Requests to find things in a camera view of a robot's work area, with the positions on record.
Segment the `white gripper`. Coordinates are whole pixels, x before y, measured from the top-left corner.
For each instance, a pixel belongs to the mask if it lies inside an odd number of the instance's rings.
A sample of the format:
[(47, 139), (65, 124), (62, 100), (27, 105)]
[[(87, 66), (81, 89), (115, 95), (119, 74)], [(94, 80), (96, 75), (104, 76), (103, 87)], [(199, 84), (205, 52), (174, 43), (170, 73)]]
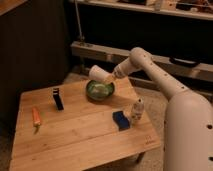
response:
[(115, 78), (122, 79), (124, 77), (126, 77), (125, 72), (122, 70), (122, 68), (119, 65), (117, 65), (113, 70), (113, 75), (107, 76), (104, 80), (104, 83), (110, 84), (115, 81)]

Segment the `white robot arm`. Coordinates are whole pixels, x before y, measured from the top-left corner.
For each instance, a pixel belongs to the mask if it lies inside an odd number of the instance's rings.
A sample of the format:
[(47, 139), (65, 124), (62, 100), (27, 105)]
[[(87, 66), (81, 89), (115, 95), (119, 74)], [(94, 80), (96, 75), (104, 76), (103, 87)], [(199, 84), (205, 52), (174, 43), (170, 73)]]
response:
[(164, 123), (164, 171), (213, 171), (213, 106), (168, 74), (140, 47), (118, 64), (107, 81), (144, 70), (168, 100)]

